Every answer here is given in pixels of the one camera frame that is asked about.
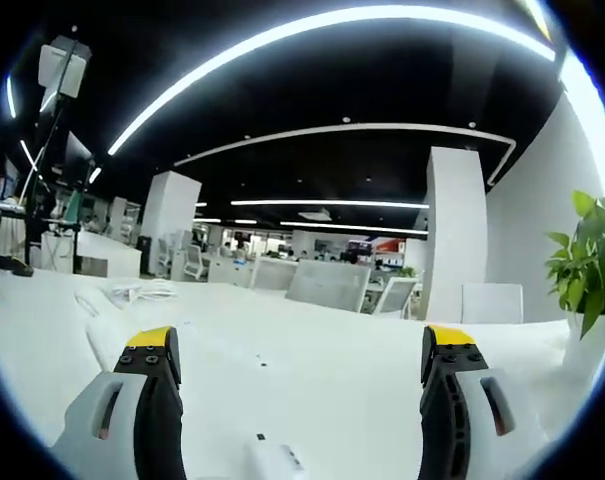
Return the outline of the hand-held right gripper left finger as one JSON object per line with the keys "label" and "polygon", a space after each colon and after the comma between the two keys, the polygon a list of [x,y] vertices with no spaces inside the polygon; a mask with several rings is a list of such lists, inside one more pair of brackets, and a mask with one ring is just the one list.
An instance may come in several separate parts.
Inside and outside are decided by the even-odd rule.
{"label": "hand-held right gripper left finger", "polygon": [[141,331],[69,405],[51,448],[73,479],[184,479],[177,330]]}

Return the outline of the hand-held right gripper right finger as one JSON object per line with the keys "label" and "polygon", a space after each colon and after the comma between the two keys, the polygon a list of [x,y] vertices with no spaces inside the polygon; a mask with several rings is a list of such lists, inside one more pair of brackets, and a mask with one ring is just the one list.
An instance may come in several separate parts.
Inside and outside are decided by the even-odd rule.
{"label": "hand-held right gripper right finger", "polygon": [[461,330],[423,331],[421,479],[517,479],[547,443],[525,390]]}

